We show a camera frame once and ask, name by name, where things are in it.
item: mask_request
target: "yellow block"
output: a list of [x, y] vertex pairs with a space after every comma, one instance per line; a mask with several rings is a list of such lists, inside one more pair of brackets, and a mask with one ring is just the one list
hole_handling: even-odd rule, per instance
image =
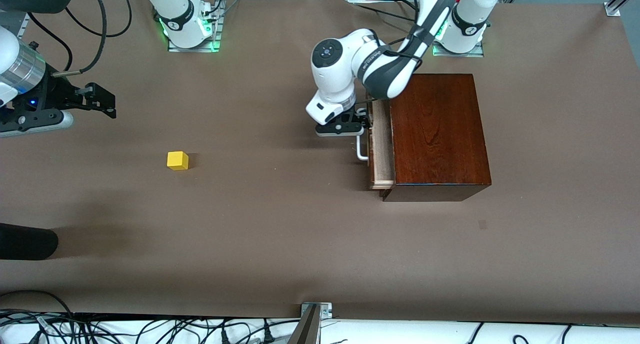
[[189, 169], [189, 155], [183, 151], [170, 151], [166, 156], [166, 166], [174, 171]]

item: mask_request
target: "table surface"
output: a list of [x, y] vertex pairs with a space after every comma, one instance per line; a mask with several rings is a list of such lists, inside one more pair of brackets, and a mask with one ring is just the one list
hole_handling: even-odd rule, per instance
[[[116, 32], [124, 0], [105, 3]], [[391, 41], [406, 22], [242, 0], [220, 52], [177, 54], [147, 0], [132, 6], [130, 30], [71, 78], [115, 93], [118, 118], [75, 111], [69, 130], [2, 139], [0, 221], [57, 228], [61, 244], [0, 262], [0, 289], [76, 312], [279, 317], [330, 301], [345, 318], [640, 322], [640, 75], [601, 6], [499, 5], [483, 59], [426, 57], [419, 73], [475, 79], [493, 185], [459, 203], [382, 202], [354, 139], [317, 137], [304, 110], [318, 41], [362, 27]], [[95, 0], [70, 7], [99, 27]], [[89, 63], [98, 37], [38, 18], [72, 68]], [[24, 40], [64, 66], [34, 25]], [[168, 169], [169, 151], [193, 167]]]

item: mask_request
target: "wooden cabinet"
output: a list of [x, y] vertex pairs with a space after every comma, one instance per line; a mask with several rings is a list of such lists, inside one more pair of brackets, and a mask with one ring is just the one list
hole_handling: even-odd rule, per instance
[[370, 103], [371, 189], [384, 201], [462, 201], [491, 185], [471, 74], [414, 74]]

